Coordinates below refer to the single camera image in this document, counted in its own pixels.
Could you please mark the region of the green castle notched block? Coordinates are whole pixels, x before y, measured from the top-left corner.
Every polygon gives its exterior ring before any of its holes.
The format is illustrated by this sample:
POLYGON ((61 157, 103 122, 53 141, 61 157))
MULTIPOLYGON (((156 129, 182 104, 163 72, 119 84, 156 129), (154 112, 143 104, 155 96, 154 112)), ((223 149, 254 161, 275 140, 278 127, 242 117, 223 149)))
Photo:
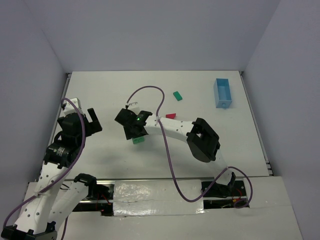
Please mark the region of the green castle notched block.
POLYGON ((132 143, 134 145, 139 144, 139 143, 143 143, 145 141, 144 136, 140 136, 140 137, 135 137, 132 139, 132 143))

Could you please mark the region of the blue plastic box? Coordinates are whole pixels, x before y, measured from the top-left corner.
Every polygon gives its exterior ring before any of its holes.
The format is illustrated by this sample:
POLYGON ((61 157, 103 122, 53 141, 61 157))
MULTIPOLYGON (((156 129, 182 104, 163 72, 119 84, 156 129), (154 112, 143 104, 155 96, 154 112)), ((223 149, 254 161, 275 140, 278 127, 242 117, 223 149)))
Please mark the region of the blue plastic box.
POLYGON ((232 103, 229 80, 227 78, 217 78, 213 86, 216 108, 228 109, 232 103))

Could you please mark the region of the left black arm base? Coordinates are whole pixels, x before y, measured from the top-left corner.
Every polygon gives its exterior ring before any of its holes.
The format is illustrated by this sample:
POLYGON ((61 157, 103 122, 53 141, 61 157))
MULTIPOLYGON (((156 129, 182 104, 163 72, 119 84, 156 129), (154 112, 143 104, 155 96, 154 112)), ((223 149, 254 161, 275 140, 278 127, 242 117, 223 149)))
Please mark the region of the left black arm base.
POLYGON ((73 212, 99 212, 102 216, 114 215, 113 199, 115 185, 97 183, 97 179, 89 174, 80 173, 73 180, 88 187, 85 198, 73 209, 73 212))

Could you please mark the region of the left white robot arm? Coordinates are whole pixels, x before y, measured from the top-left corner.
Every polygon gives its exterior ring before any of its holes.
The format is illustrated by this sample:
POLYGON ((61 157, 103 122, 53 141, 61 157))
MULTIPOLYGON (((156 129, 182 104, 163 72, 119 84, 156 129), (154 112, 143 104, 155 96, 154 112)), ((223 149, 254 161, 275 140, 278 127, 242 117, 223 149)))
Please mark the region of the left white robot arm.
POLYGON ((34 194, 16 207, 23 212, 13 225, 5 224, 1 237, 5 240, 55 240, 59 228, 77 204, 94 195, 96 177, 80 173, 64 195, 57 199, 68 169, 77 161, 84 148, 82 141, 102 126, 93 108, 89 108, 89 121, 81 110, 64 110, 57 122, 62 128, 54 142, 46 149, 42 172, 34 194))

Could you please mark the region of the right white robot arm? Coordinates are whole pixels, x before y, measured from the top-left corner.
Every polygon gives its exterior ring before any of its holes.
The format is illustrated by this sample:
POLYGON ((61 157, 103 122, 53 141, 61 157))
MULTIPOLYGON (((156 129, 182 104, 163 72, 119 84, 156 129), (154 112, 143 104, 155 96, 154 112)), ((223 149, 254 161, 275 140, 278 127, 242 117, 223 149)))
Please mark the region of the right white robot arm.
POLYGON ((211 164, 213 172, 226 172, 216 181, 218 184, 231 188, 235 176, 220 152, 220 137, 211 126, 202 118, 195 121, 185 121, 156 116, 149 111, 140 111, 138 114, 130 109, 123 108, 115 117, 115 121, 123 126, 127 140, 146 136, 162 135, 186 143, 192 156, 200 162, 211 164))

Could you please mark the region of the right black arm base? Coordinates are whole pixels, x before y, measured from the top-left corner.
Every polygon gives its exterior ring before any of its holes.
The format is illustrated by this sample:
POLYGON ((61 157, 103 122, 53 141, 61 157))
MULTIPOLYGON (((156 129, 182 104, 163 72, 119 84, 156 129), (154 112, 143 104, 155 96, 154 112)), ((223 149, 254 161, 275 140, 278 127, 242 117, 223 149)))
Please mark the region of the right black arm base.
POLYGON ((244 181, 242 179, 236 179, 233 174, 230 185, 215 183, 203 196, 203 200, 210 202, 223 201, 231 204, 243 200, 239 204, 244 204, 248 201, 244 181))

